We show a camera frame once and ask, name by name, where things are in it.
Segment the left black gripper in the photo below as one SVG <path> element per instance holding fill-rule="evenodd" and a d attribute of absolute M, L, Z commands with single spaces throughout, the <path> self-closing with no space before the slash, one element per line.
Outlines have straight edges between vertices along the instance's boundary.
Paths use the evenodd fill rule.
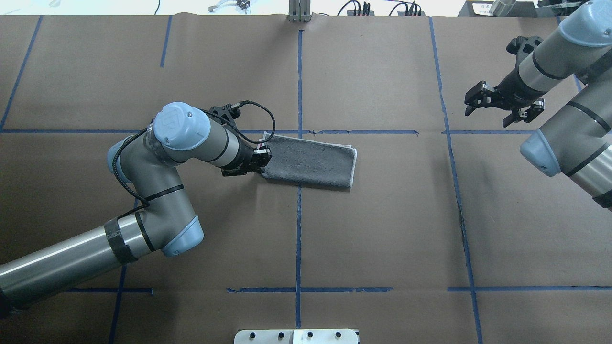
<path fill-rule="evenodd" d="M 223 177 L 242 176 L 248 173 L 262 173 L 271 160 L 271 150 L 269 148 L 254 148 L 247 144 L 239 144 L 236 157 L 228 166 L 221 168 Z"/>

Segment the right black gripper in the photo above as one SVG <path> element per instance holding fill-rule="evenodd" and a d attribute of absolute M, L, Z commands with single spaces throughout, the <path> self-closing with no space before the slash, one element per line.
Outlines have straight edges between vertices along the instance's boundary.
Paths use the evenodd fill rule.
<path fill-rule="evenodd" d="M 538 91 L 522 80 L 518 69 L 512 70 L 496 87 L 479 81 L 466 92 L 464 103 L 465 116 L 479 108 L 513 108 L 502 121 L 504 128 L 518 122 L 530 123 L 545 110 L 545 100 L 538 99 Z"/>

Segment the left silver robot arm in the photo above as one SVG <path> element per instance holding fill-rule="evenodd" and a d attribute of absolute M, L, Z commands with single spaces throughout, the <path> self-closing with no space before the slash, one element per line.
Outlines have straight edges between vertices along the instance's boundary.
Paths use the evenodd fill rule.
<path fill-rule="evenodd" d="M 223 176 L 263 173 L 267 139 L 248 139 L 235 119 L 251 100 L 203 110 L 172 102 L 135 135 L 114 144 L 107 165 L 140 205 L 99 227 L 1 266 L 1 317 L 161 250 L 174 257 L 197 246 L 202 226 L 177 172 L 198 159 Z"/>

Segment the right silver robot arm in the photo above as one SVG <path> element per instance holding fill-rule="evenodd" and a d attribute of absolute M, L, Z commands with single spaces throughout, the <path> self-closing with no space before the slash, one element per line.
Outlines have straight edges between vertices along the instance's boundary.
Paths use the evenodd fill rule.
<path fill-rule="evenodd" d="M 529 123 L 544 95 L 572 76 L 584 87 L 520 146 L 547 176 L 564 174 L 604 209 L 612 204 L 611 12 L 609 0 L 584 0 L 543 39 L 518 36 L 507 45 L 514 69 L 492 87 L 480 81 L 465 94 L 465 115 L 479 108 L 509 111 L 503 127 Z"/>

